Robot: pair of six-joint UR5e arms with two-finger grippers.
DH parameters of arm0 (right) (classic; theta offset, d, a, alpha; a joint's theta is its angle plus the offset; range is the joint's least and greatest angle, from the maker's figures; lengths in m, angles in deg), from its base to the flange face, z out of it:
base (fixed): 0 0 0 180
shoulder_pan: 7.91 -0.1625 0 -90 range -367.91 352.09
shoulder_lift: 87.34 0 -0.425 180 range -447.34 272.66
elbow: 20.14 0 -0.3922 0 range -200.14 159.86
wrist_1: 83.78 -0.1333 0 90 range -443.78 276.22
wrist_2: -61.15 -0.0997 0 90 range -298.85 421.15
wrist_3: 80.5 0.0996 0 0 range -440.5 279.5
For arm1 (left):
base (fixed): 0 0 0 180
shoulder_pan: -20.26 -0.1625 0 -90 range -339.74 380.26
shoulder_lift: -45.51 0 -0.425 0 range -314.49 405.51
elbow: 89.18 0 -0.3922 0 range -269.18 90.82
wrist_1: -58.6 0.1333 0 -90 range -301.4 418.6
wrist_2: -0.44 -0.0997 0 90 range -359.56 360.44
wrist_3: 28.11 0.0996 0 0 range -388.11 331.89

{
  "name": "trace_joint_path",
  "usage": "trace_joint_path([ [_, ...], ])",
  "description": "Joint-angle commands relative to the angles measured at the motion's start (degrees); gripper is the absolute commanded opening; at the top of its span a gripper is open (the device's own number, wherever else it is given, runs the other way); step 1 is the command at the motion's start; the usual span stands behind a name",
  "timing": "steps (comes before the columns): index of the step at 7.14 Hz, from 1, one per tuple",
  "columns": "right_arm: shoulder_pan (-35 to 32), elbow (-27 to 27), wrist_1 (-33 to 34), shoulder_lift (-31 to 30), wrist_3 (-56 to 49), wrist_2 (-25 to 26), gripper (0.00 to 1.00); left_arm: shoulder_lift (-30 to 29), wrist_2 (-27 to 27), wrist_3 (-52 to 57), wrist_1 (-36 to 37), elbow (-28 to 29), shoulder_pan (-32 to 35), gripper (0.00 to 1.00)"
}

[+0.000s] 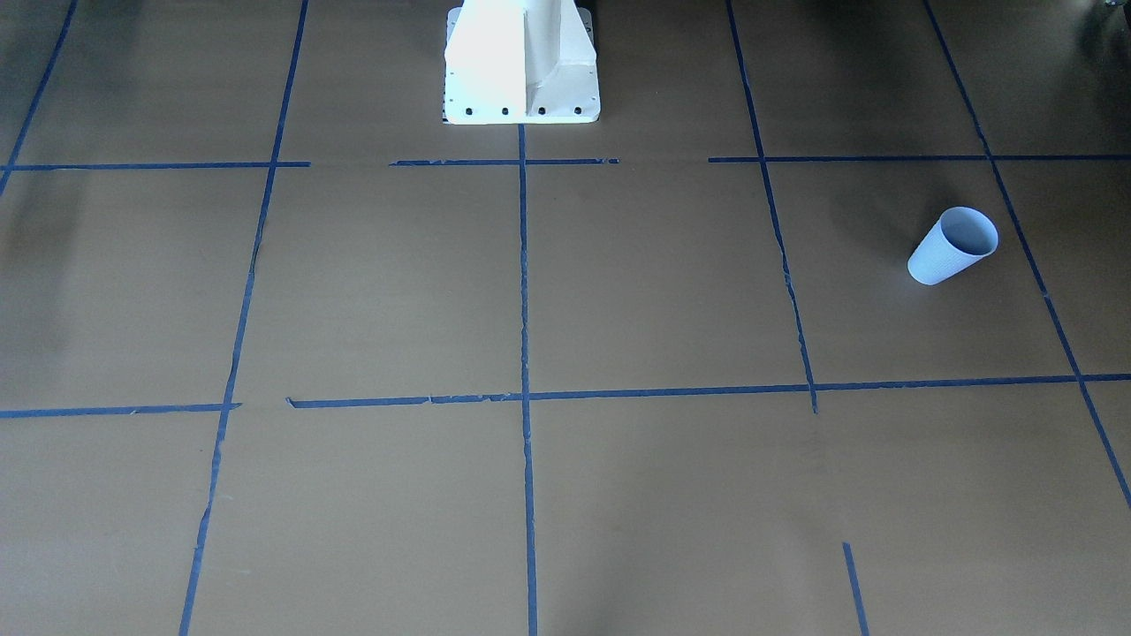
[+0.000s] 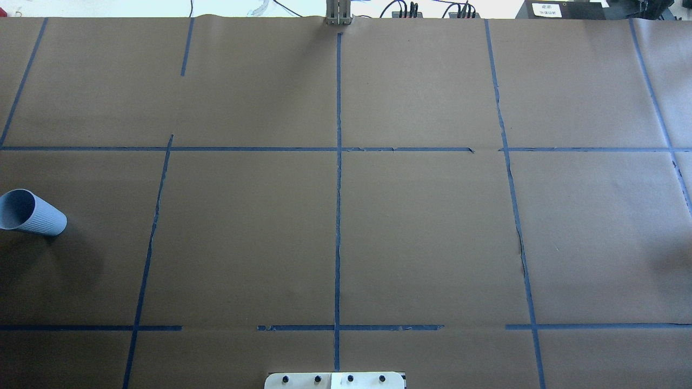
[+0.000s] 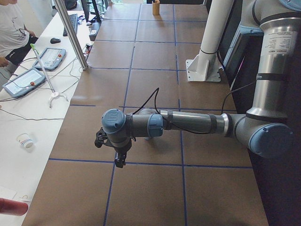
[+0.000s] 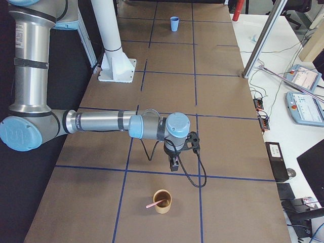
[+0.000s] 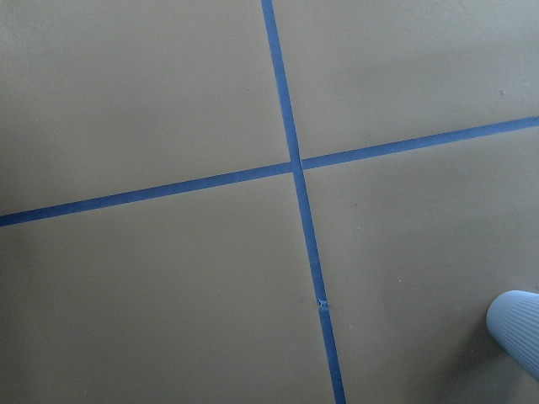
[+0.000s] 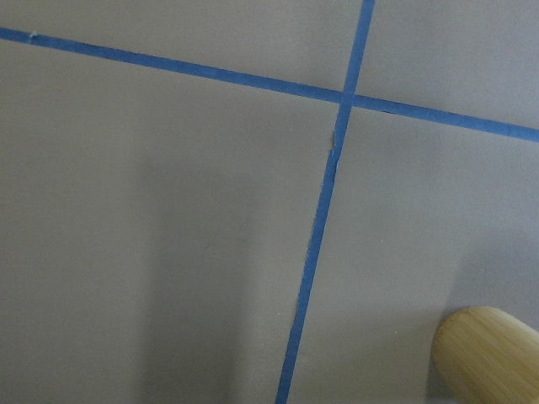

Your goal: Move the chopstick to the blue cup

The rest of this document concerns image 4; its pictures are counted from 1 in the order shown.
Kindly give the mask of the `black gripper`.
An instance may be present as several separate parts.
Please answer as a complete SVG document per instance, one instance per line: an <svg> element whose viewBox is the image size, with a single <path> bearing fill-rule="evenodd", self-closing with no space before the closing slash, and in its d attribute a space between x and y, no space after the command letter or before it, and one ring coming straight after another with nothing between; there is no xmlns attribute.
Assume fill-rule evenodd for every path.
<svg viewBox="0 0 324 243"><path fill-rule="evenodd" d="M180 144L176 144L176 138L171 136L171 139L165 138L164 152L169 156L171 172L178 171L180 153L182 151L192 150L198 158L200 158L200 139L194 131L190 132L186 138L180 139Z"/></svg>

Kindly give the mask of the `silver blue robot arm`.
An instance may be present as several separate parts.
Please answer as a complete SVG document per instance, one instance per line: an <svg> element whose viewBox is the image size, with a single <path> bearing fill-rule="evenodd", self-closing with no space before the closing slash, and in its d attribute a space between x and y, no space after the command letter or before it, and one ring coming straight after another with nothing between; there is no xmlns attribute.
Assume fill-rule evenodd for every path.
<svg viewBox="0 0 324 243"><path fill-rule="evenodd" d="M180 112L167 117L144 111L52 110L47 105L51 29L79 27L77 1L9 1L15 19L15 100L1 122L1 140L16 151L29 151L65 134L126 131L132 138L164 143L171 171L183 167L180 153L199 154L199 137Z"/></svg>

